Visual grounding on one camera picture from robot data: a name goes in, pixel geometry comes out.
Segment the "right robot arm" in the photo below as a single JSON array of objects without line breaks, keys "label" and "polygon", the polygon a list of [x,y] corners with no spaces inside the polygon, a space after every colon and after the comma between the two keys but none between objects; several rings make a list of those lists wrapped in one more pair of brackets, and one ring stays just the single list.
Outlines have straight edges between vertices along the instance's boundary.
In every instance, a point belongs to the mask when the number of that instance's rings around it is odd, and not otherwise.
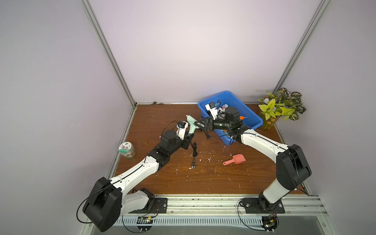
[{"label": "right robot arm", "polygon": [[258,206],[265,212],[276,207],[280,199],[312,175],[301,147],[278,143],[259,134],[243,123],[243,118],[235,107],[226,107],[223,111],[218,111],[216,117],[196,120],[188,116],[187,121],[191,126],[191,133],[196,129],[204,132],[224,130],[230,139],[252,147],[276,164],[276,179],[258,196]]}]

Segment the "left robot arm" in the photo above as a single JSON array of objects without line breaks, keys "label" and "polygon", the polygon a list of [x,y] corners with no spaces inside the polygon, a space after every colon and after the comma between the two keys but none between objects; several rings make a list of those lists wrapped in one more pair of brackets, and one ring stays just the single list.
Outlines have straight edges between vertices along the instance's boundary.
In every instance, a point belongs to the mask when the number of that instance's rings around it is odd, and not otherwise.
[{"label": "left robot arm", "polygon": [[160,142],[138,164],[111,179],[98,179],[84,200],[83,213],[101,232],[105,232],[124,214],[150,210],[154,195],[146,189],[132,193],[132,189],[167,165],[177,150],[188,149],[193,137],[193,132],[179,137],[172,130],[166,131]]}]

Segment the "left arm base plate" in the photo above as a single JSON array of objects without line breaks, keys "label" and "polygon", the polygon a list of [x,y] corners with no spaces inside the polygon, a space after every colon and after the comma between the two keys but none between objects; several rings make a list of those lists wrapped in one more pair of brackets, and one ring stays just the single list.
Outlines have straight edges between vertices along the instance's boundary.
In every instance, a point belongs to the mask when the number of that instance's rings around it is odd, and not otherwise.
[{"label": "left arm base plate", "polygon": [[166,197],[155,198],[153,203],[148,203],[144,209],[138,210],[137,213],[150,214],[150,213],[161,213],[165,214],[167,212],[168,199]]}]

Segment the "small mint glue gun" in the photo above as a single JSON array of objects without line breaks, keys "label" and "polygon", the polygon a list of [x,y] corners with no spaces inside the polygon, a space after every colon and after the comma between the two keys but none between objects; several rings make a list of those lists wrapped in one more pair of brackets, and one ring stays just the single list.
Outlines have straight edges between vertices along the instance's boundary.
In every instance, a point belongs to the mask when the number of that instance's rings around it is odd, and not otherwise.
[{"label": "small mint glue gun", "polygon": [[199,127],[195,124],[197,120],[193,118],[191,115],[186,115],[186,117],[187,117],[186,135],[194,134],[196,129],[199,129]]}]

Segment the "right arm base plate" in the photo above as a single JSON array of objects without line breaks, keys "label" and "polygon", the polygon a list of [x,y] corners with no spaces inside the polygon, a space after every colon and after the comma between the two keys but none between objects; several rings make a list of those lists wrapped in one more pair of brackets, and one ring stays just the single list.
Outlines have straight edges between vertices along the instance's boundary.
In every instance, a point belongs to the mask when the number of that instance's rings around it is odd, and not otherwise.
[{"label": "right arm base plate", "polygon": [[266,199],[261,198],[243,198],[240,205],[245,208],[246,213],[254,214],[272,214],[286,213],[281,200],[275,203],[269,203]]}]

